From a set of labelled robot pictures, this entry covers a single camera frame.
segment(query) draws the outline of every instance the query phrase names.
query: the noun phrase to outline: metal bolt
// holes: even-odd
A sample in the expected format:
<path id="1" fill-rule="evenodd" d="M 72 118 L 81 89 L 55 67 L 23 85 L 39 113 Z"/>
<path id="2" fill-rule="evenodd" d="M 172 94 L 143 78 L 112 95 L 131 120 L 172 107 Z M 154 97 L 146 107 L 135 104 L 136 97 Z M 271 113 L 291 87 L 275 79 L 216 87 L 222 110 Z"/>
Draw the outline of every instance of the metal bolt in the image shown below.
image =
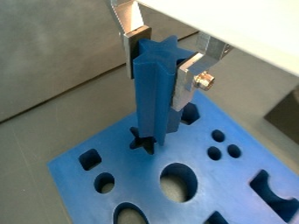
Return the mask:
<path id="1" fill-rule="evenodd" d="M 194 86 L 203 90 L 210 90 L 214 84 L 215 78 L 204 71 L 194 77 Z"/>

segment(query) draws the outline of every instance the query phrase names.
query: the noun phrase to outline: gray wall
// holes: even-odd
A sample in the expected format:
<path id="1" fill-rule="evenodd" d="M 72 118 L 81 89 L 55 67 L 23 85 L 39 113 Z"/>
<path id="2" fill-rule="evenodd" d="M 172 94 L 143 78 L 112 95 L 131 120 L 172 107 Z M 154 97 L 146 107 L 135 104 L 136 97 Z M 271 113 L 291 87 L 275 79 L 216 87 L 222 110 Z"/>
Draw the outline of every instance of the gray wall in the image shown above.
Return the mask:
<path id="1" fill-rule="evenodd" d="M 142 11 L 155 40 L 195 32 Z M 0 122 L 123 63 L 103 0 L 0 1 Z"/>

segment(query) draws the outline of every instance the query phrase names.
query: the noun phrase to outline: blue foam block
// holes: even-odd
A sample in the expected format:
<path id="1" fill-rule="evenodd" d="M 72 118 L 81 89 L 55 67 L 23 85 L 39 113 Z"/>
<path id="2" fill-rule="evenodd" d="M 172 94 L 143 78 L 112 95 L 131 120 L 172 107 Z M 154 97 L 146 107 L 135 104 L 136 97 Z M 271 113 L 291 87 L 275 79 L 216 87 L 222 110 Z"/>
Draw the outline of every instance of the blue foam block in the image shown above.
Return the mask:
<path id="1" fill-rule="evenodd" d="M 298 176 L 199 92 L 192 103 L 200 119 L 155 144 L 154 155 L 128 147 L 132 114 L 48 163 L 73 223 L 116 223 L 124 207 L 151 224 L 299 223 Z M 167 173 L 186 181 L 183 203 L 164 195 Z M 102 179 L 115 181 L 108 193 Z"/>

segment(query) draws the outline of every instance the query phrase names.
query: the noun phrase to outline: circular hole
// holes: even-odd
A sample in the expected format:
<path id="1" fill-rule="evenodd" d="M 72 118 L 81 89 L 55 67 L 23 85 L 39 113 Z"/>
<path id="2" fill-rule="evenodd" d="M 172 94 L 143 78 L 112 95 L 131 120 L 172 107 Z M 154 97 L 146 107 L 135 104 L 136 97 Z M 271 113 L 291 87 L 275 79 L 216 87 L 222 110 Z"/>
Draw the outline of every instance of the circular hole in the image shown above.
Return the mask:
<path id="1" fill-rule="evenodd" d="M 239 158 L 240 157 L 240 149 L 235 144 L 231 144 L 228 146 L 228 154 L 234 157 L 234 158 Z"/>
<path id="2" fill-rule="evenodd" d="M 146 215 L 140 208 L 132 203 L 124 202 L 118 205 L 114 213 L 115 224 L 148 224 Z"/>
<path id="3" fill-rule="evenodd" d="M 115 178 L 114 176 L 104 172 L 100 173 L 95 180 L 95 189 L 99 193 L 108 193 L 115 187 Z"/>
<path id="4" fill-rule="evenodd" d="M 188 201 L 198 190 L 198 179 L 192 169 L 184 164 L 170 164 L 163 169 L 160 186 L 170 200 Z"/>
<path id="5" fill-rule="evenodd" d="M 226 139 L 226 136 L 224 136 L 223 132 L 220 130 L 218 130 L 218 129 L 215 129 L 211 132 L 211 137 L 219 143 L 222 143 L 224 141 L 224 139 Z"/>
<path id="6" fill-rule="evenodd" d="M 220 149 L 211 146 L 208 148 L 208 156 L 212 160 L 220 160 Z"/>

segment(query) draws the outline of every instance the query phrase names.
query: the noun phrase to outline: blue star-shaped peg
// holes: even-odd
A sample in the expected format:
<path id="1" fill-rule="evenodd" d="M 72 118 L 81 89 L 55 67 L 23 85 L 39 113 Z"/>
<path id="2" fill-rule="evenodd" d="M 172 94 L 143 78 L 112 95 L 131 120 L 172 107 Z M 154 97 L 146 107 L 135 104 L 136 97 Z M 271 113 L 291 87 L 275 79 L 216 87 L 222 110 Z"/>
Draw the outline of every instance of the blue star-shaped peg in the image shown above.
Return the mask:
<path id="1" fill-rule="evenodd" d="M 178 64 L 194 52 L 178 47 L 178 38 L 163 42 L 139 40 L 139 56 L 134 60 L 135 101 L 140 137 L 154 137 L 164 144 L 166 133 L 179 128 L 182 111 L 171 108 Z"/>

